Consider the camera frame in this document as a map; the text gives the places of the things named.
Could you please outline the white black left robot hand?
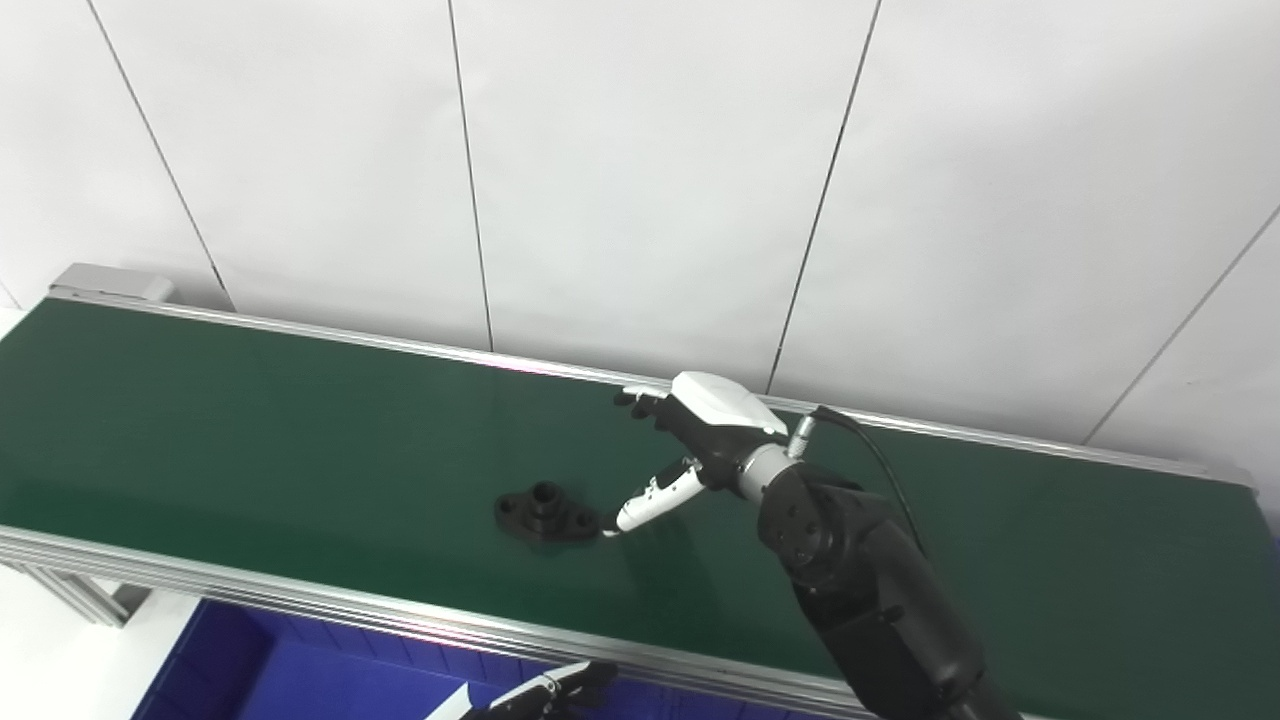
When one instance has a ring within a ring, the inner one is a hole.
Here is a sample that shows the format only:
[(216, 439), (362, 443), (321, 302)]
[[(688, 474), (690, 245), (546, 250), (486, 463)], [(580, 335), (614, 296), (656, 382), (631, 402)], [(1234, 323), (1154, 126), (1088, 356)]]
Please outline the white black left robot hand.
[(598, 708), (618, 666), (582, 661), (553, 667), (521, 683), (486, 705), (476, 705), (470, 684), (460, 685), (429, 719), (577, 719), (580, 708)]

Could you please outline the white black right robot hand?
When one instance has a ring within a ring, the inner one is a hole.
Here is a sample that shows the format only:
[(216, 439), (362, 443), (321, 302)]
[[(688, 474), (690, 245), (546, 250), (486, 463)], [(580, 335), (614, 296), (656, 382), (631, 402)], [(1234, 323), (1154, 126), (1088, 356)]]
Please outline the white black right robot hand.
[(773, 479), (796, 462), (787, 452), (785, 421), (751, 391), (722, 375), (681, 372), (668, 389), (626, 386), (614, 405), (628, 407), (635, 419), (654, 419), (655, 428), (675, 437), (685, 452), (602, 523), (607, 538), (635, 530), (704, 489), (727, 489), (762, 503)]

